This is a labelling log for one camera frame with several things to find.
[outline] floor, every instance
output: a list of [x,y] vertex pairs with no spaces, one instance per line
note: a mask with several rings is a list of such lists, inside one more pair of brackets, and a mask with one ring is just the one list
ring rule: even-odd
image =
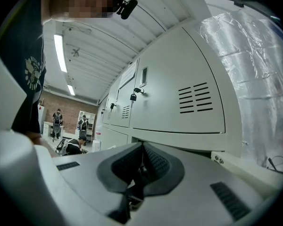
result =
[[[60,141],[62,140],[62,138],[59,138],[59,140],[57,141],[56,139],[52,142],[52,137],[43,137],[42,138],[51,146],[51,148],[55,151],[57,145],[60,143]],[[91,153],[91,149],[92,149],[92,145],[91,142],[86,143],[85,146],[82,146],[82,149],[88,151],[88,153]]]

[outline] ceiling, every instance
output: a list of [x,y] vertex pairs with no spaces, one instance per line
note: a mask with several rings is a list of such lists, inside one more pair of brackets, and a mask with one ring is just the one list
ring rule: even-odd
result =
[[70,84],[75,91],[74,99],[97,104],[126,66],[163,32],[189,18],[188,11],[179,0],[138,0],[127,20],[115,15],[63,22],[68,73],[62,72],[58,64],[53,40],[55,22],[47,22],[44,25],[45,89],[70,96],[67,88]]

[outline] paper sign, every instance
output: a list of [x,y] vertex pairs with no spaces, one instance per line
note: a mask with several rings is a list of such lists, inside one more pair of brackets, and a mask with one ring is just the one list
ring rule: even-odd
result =
[[129,65],[126,71],[122,74],[121,82],[119,84],[119,89],[122,88],[132,78],[134,78],[136,65],[137,65],[137,61]]

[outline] white wall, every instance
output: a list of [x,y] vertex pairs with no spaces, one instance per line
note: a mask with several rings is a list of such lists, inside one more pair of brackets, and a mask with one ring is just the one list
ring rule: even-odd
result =
[[102,130],[102,124],[103,124],[103,119],[104,119],[104,114],[101,114],[102,109],[105,109],[106,106],[106,102],[107,102],[108,96],[103,99],[103,101],[101,102],[100,106],[99,106],[99,110],[98,110],[98,114],[97,114],[97,118],[96,118],[96,122],[95,122],[95,131],[94,133],[96,133],[97,131],[101,131]]

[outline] cabinet door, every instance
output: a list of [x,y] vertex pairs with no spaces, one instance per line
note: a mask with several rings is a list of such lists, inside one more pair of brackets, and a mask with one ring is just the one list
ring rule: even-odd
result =
[[103,123],[104,124],[110,124],[111,121],[111,114],[112,111],[110,109],[111,103],[114,103],[115,97],[117,95],[117,90],[119,86],[120,78],[118,78],[112,85],[109,91],[108,99],[106,102],[106,107],[105,107],[105,113],[104,113],[104,119]]
[[110,130],[106,127],[102,127],[100,138],[101,138],[100,150],[103,151],[103,150],[107,150],[109,147],[112,147],[114,145],[116,146],[126,145],[128,136],[116,132],[114,130]]
[[130,100],[130,95],[133,93],[135,79],[132,78],[126,85],[117,91],[115,98],[116,106],[112,110],[111,114],[111,125],[129,127],[130,114],[132,102]]
[[214,76],[181,27],[142,54],[135,87],[144,89],[144,94],[137,94],[132,105],[131,128],[183,133],[225,131]]

